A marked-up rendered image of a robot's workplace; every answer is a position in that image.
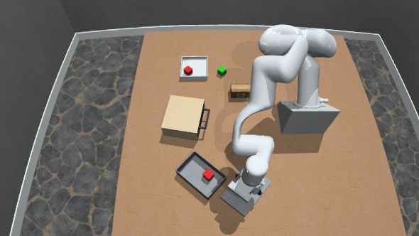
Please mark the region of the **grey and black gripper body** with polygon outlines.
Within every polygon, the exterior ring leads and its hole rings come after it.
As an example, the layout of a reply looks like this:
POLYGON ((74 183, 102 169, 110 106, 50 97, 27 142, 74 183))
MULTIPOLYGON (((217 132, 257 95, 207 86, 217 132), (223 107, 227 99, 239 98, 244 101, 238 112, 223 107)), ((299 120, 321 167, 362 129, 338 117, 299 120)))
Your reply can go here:
MULTIPOLYGON (((239 175, 236 178, 236 181, 238 181, 241 178, 242 172, 243 172, 244 168, 241 170, 241 172, 239 173, 239 175)), ((262 185, 259 186, 255 186, 253 188, 253 190, 251 191, 251 193, 253 193, 254 195, 256 195, 261 189, 263 188, 262 185)))

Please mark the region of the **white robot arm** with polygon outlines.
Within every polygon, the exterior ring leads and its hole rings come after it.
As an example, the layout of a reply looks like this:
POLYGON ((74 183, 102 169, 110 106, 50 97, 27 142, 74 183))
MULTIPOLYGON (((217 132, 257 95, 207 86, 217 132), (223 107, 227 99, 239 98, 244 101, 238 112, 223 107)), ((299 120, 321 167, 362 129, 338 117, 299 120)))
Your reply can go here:
POLYGON ((277 82, 290 83, 297 74, 298 100, 294 106, 316 109, 321 107, 320 103, 328 103, 328 99, 318 97, 320 66, 315 58, 334 56, 337 43, 324 30, 276 25, 263 32, 259 49, 264 55, 255 58, 252 64, 249 103, 236 117, 232 133, 233 154, 249 158, 241 178, 227 187, 246 203, 253 188, 265 184, 263 178, 274 142, 270 136, 241 134, 242 124, 249 116, 273 108, 277 82))

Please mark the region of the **brown cardboard box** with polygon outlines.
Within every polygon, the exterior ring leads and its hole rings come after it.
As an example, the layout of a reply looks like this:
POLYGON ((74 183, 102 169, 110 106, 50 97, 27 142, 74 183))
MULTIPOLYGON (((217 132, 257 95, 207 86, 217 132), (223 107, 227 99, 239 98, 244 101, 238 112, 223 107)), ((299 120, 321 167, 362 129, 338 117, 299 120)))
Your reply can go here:
POLYGON ((250 82, 231 82, 231 98, 249 98, 250 82))

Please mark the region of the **red block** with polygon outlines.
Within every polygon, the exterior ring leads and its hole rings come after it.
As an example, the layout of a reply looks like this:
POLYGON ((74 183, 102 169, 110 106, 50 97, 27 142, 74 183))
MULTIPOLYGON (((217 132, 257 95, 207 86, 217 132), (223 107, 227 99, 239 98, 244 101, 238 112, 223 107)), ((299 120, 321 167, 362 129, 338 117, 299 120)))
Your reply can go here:
POLYGON ((183 70, 184 70, 184 73, 185 73, 187 76, 190 76, 191 74, 193 74, 192 68, 191 68, 190 66, 187 66, 187 67, 186 67, 186 68, 184 68, 183 70))
POLYGON ((214 177, 214 173, 209 169, 207 169, 202 175, 208 181, 210 181, 214 177))

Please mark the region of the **green block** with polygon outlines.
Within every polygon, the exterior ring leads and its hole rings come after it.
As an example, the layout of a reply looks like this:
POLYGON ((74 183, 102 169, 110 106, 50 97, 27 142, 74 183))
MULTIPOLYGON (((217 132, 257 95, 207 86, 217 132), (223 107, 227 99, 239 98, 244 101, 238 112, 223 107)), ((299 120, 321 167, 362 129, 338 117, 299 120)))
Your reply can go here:
POLYGON ((223 66, 217 69, 217 73, 221 76, 225 75, 227 73, 227 69, 223 66))

